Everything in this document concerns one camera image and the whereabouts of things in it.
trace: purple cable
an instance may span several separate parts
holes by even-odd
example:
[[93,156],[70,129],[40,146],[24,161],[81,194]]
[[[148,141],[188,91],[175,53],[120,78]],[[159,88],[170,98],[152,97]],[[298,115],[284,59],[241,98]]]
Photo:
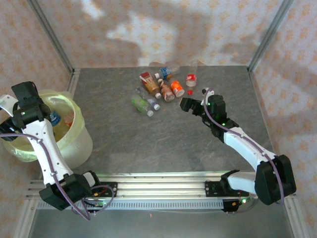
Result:
[[206,105],[206,102],[207,102],[207,94],[208,94],[209,92],[211,92],[211,91],[212,91],[212,89],[209,88],[209,89],[207,90],[207,92],[205,93],[205,96],[204,96],[204,109],[205,109],[206,115],[207,115],[208,118],[209,118],[215,125],[217,125],[218,127],[222,128],[222,129],[224,129],[224,130],[226,130],[226,131],[228,131],[228,132],[230,132],[230,133],[232,133],[232,134],[234,134],[234,135],[236,135],[236,136],[239,136],[240,138],[246,140],[246,141],[247,141],[249,144],[251,144],[253,147],[255,147],[261,154],[264,153],[264,156],[267,158],[267,160],[269,161],[269,163],[272,165],[273,170],[274,170],[274,172],[275,172],[275,176],[276,176],[277,183],[278,183],[278,186],[279,186],[279,191],[280,191],[280,194],[281,194],[281,205],[283,205],[283,204],[284,204],[284,190],[283,190],[282,180],[281,180],[281,177],[280,177],[280,175],[279,175],[279,173],[278,173],[278,171],[277,171],[277,168],[276,168],[274,162],[273,162],[272,159],[271,159],[259,146],[257,146],[257,144],[254,143],[252,140],[250,140],[249,138],[247,138],[247,137],[245,137],[245,136],[242,136],[241,134],[239,134],[239,133],[237,133],[237,132],[235,132],[235,131],[232,131],[232,130],[230,130],[230,129],[224,127],[223,125],[217,123],[217,122],[211,117],[211,115],[210,115],[209,112],[208,112],[207,105]]
[[[60,191],[60,193],[64,196],[64,198],[66,199],[66,201],[69,203],[69,205],[72,207],[72,209],[74,209],[79,215],[81,215],[85,220],[89,221],[90,220],[90,214],[88,212],[88,209],[87,209],[87,206],[84,204],[84,202],[82,201],[83,203],[83,206],[84,206],[84,209],[85,209],[85,212],[86,214],[84,214],[82,212],[82,210],[79,209],[79,207],[77,207],[75,205],[75,203],[73,203],[73,201],[68,197],[67,193],[64,191],[64,189],[62,188],[62,186],[60,185],[58,179],[57,179],[57,176],[55,174],[55,171],[54,171],[54,167],[53,167],[53,163],[52,163],[52,159],[50,157],[50,154],[45,146],[45,144],[37,137],[33,136],[33,135],[29,135],[29,134],[16,134],[16,133],[6,133],[6,134],[0,134],[0,137],[7,137],[7,136],[23,136],[23,137],[30,137],[34,140],[37,141],[37,143],[39,143],[39,145],[43,148],[44,150],[44,153],[47,157],[47,160],[48,160],[48,163],[49,163],[49,167],[50,167],[50,171],[51,173],[53,174],[53,179],[54,179],[54,182],[56,183],[56,186],[58,188],[58,190]],[[112,191],[112,198],[110,200],[110,202],[105,206],[105,208],[107,208],[112,200],[113,200],[113,197],[114,197],[114,192],[111,188],[111,191]]]

